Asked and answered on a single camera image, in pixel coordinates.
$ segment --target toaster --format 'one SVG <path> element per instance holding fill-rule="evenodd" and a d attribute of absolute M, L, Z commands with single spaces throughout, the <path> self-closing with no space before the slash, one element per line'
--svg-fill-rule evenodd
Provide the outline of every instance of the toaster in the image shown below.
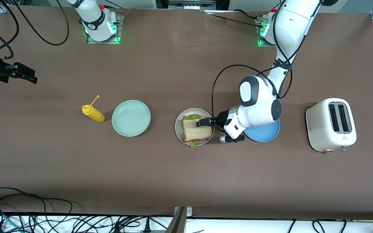
<path fill-rule="evenodd" d="M 356 142 L 356 129 L 351 107 L 344 99 L 325 99 L 306 111 L 306 125 L 311 146 L 332 152 Z"/>

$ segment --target brown table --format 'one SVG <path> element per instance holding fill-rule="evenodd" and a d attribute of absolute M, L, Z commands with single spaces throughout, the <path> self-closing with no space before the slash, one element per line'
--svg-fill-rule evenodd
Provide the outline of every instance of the brown table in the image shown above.
<path fill-rule="evenodd" d="M 58 8 L 23 9 L 49 41 L 64 38 Z M 77 201 L 75 213 L 172 214 L 175 205 L 191 205 L 206 217 L 373 219 L 373 22 L 366 14 L 317 15 L 281 101 L 276 139 L 221 144 L 216 132 L 191 149 L 176 137 L 175 118 L 191 107 L 210 111 L 218 72 L 236 63 L 271 66 L 276 49 L 258 48 L 255 28 L 196 10 L 136 9 L 119 45 L 94 45 L 70 8 L 68 41 L 50 46 L 14 13 L 20 34 L 10 62 L 35 69 L 39 80 L 0 83 L 0 186 Z M 0 18 L 2 37 L 14 28 L 8 14 Z M 238 84 L 254 74 L 225 71 L 216 114 L 239 105 Z M 102 124 L 81 112 L 98 94 Z M 353 111 L 358 140 L 347 153 L 321 154 L 308 143 L 305 110 L 329 97 L 346 99 Z M 110 121 L 128 99 L 152 114 L 134 138 L 117 134 Z M 6 202 L 8 210 L 42 211 L 37 201 Z"/>

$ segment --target mustard bottle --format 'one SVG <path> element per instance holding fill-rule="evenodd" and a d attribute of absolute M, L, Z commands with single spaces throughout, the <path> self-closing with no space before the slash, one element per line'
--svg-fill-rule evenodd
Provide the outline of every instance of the mustard bottle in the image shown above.
<path fill-rule="evenodd" d="M 96 101 L 96 99 L 93 100 L 93 102 L 90 105 L 82 106 L 82 111 L 84 115 L 87 115 L 93 120 L 99 123 L 102 123 L 105 120 L 105 116 L 92 106 L 92 104 Z"/>

